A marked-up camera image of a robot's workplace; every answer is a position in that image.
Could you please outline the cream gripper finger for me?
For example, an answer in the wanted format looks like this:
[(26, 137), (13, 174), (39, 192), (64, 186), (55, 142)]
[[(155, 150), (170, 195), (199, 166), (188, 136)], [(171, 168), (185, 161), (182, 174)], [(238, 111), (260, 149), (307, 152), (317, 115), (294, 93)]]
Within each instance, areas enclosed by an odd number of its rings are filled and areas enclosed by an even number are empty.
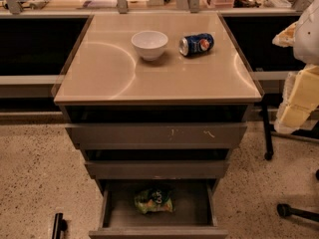
[(319, 67), (306, 65), (298, 73), (290, 72), (285, 80), (274, 128), (290, 134), (299, 129), (319, 106)]
[(295, 28), (296, 22), (290, 24), (273, 38), (272, 44), (282, 48), (292, 47), (294, 45)]

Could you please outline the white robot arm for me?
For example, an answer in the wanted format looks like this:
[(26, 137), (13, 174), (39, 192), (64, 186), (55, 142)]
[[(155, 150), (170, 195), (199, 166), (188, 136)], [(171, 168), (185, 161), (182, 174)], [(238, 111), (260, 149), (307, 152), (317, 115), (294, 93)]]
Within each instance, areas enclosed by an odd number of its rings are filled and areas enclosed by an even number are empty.
[(274, 123), (277, 132), (290, 134), (319, 106), (319, 0), (314, 0), (272, 43), (292, 47), (294, 58), (305, 63), (298, 73), (288, 74)]

